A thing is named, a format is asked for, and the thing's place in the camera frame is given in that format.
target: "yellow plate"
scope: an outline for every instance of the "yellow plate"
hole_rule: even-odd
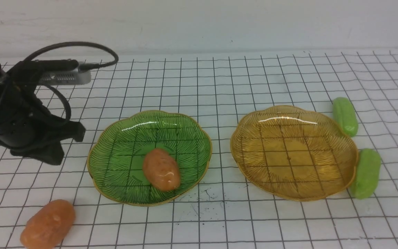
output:
[[[319,200],[346,189],[359,156],[356,144],[334,120],[288,105],[243,117],[230,147],[249,181],[297,201]]]

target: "table surface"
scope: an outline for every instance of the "table surface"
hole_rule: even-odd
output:
[[[4,69],[17,61],[8,59]],[[90,84],[58,88],[72,119],[87,129],[84,141],[63,141],[60,166],[16,158],[0,147],[0,248],[22,247],[27,220],[55,199],[71,201],[77,214],[61,248],[398,248],[398,49],[121,56],[115,66],[93,71]],[[51,91],[39,88],[37,95],[53,114],[63,114]],[[229,150],[240,118],[278,104],[331,117],[338,96],[356,108],[358,148],[382,156],[379,186],[369,199],[343,191],[294,202],[243,177]],[[197,120],[212,138],[210,168],[173,202],[117,204],[93,187],[86,157],[108,125],[149,109]]]

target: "white wall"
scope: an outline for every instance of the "white wall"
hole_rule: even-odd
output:
[[[0,56],[68,40],[119,53],[398,47],[398,0],[0,0]]]

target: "green plate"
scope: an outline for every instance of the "green plate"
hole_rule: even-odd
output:
[[[177,161],[179,188],[162,192],[145,178],[142,163],[154,148],[166,150]],[[130,205],[158,205],[198,184],[208,169],[211,150],[210,137],[189,116],[144,111],[105,129],[88,155],[87,169],[105,197]]]

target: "green soap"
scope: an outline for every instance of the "green soap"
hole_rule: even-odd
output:
[[[333,115],[342,130],[349,136],[354,137],[359,129],[356,118],[356,110],[349,99],[338,97],[333,100]]]
[[[380,161],[381,158],[377,151],[372,149],[360,151],[356,178],[349,187],[353,197],[365,199],[374,193],[379,184]]]

